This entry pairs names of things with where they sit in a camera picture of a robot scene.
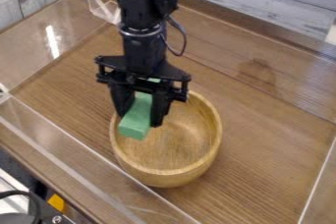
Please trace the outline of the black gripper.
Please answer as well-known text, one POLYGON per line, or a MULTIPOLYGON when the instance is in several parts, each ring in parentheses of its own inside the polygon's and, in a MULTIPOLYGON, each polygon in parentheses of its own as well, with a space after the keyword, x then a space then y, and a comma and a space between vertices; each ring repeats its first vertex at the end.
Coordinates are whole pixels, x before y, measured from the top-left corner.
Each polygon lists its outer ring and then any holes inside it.
POLYGON ((123 117, 138 91, 152 95, 151 126, 160 127, 171 101, 186 101, 191 75, 167 60, 167 27, 132 29, 119 26, 123 55, 99 55, 98 82, 107 84, 115 108, 123 117))

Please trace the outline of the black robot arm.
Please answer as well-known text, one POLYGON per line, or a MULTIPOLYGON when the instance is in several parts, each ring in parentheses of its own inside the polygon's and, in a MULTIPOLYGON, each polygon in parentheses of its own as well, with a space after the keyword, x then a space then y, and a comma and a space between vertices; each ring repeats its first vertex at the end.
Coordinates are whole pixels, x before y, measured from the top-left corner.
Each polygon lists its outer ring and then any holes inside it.
POLYGON ((167 60, 172 51, 167 27, 179 23, 172 18, 179 0, 118 0, 122 9, 119 33, 124 54, 96 57, 98 81, 111 89, 118 113, 123 116, 135 104, 135 94, 152 96, 150 125, 159 127, 170 113, 171 103, 188 98, 191 75, 167 60))

